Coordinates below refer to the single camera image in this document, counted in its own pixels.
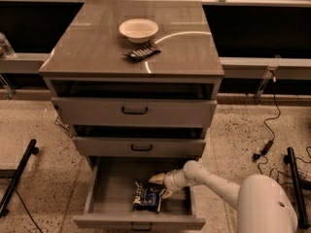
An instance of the drawer handle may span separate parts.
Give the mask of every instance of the drawer handle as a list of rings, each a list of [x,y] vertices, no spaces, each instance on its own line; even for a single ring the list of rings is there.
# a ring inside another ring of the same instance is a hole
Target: drawer handle
[[[145,115],[148,112],[148,107],[144,110],[128,110],[125,106],[122,107],[122,113],[126,115]]]
[[[135,147],[133,144],[130,146],[130,148],[133,151],[151,151],[153,149],[153,145],[150,144],[148,148],[143,148],[143,147]]]
[[[136,227],[134,225],[134,222],[131,223],[132,224],[132,230],[135,230],[135,231],[151,231],[153,229],[153,224],[150,223],[150,224],[143,224],[143,225],[140,225],[140,224],[137,224]]]

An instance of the black cable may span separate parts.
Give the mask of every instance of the black cable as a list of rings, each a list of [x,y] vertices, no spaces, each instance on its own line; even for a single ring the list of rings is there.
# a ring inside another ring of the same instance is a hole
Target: black cable
[[[270,70],[271,74],[273,75],[273,80],[275,80],[275,74],[274,74],[274,71]],[[278,106],[278,103],[276,101],[276,94],[275,94],[275,82],[273,82],[273,100],[274,100],[274,104],[275,104],[275,107],[276,109],[278,110],[278,115],[275,116],[275,117],[271,117],[271,118],[267,118],[265,121],[264,121],[264,125],[270,130],[270,132],[272,133],[273,135],[273,138],[272,138],[272,142],[274,141],[275,139],[275,134],[274,134],[274,131],[269,127],[269,125],[267,124],[268,121],[270,120],[275,120],[277,118],[279,118],[281,116],[281,110]]]
[[[273,172],[274,170],[277,172],[277,178],[276,178],[277,183],[279,183],[280,174],[283,175],[283,176],[284,176],[285,178],[287,178],[287,179],[291,179],[291,178],[292,178],[292,176],[290,176],[290,175],[288,175],[288,174],[286,174],[286,173],[281,172],[280,170],[278,170],[278,169],[275,168],[275,167],[272,168],[272,169],[270,170],[269,177],[272,176],[272,172]]]
[[[17,194],[23,208],[26,210],[28,216],[30,217],[30,219],[32,220],[33,224],[36,226],[36,228],[41,232],[43,233],[42,229],[39,227],[39,225],[37,224],[37,222],[34,220],[34,218],[32,217],[32,215],[30,214],[26,204],[24,203],[23,199],[21,198],[21,196],[19,195],[18,191],[17,191],[17,188],[11,183],[11,181],[8,179],[8,177],[6,175],[5,176],[5,179],[7,180],[8,184],[13,188],[14,192]]]
[[[289,185],[289,184],[293,184],[293,183],[279,183],[280,186]]]
[[[267,164],[267,163],[269,162],[269,160],[268,160],[267,157],[265,157],[265,156],[262,156],[262,157],[265,158],[265,162],[260,162],[260,163],[258,164],[258,168],[259,168],[259,171],[260,171],[260,174],[261,174],[261,175],[263,175],[263,172],[262,172],[262,170],[261,170],[261,168],[260,168],[260,165],[265,165],[265,164]]]
[[[307,147],[305,150],[306,150],[306,152],[308,153],[309,158],[311,159],[311,153],[309,152],[309,149],[311,149],[311,146],[310,146],[310,147]],[[310,160],[310,161],[306,161],[306,160],[304,160],[304,159],[302,159],[302,158],[300,158],[300,157],[297,157],[296,159],[301,160],[302,162],[304,162],[304,163],[306,163],[306,164],[311,164],[311,160]]]

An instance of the black metal stand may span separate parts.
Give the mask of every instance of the black metal stand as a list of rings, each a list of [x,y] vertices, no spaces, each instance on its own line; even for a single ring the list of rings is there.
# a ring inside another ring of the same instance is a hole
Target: black metal stand
[[[289,158],[289,163],[291,165],[292,179],[293,179],[293,184],[294,184],[294,194],[295,194],[295,200],[297,203],[297,209],[299,213],[299,219],[298,219],[299,228],[308,229],[310,227],[310,224],[308,221],[308,214],[305,208],[304,197],[302,194],[302,185],[301,185],[301,180],[298,175],[298,169],[297,169],[297,165],[295,162],[293,148],[288,148],[288,158]]]
[[[32,139],[25,151],[17,169],[15,170],[0,170],[0,179],[9,179],[11,180],[10,184],[7,187],[7,190],[0,203],[0,217],[6,216],[9,212],[7,206],[10,202],[10,199],[13,195],[15,187],[17,187],[19,178],[28,162],[28,159],[31,154],[37,154],[39,149],[35,147],[37,141]]]

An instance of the drawer cabinet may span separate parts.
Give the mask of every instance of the drawer cabinet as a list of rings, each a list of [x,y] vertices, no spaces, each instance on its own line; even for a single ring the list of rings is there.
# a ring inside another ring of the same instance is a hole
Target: drawer cabinet
[[[159,25],[159,54],[130,62],[118,31],[136,16]],[[61,121],[93,171],[81,227],[200,230],[192,188],[159,213],[134,211],[135,182],[202,156],[224,76],[199,2],[86,1],[41,67]]]

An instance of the white bowl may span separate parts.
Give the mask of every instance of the white bowl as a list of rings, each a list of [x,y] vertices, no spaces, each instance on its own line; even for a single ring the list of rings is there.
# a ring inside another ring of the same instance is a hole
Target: white bowl
[[[148,42],[157,30],[156,23],[149,19],[130,19],[119,27],[120,33],[132,43]]]

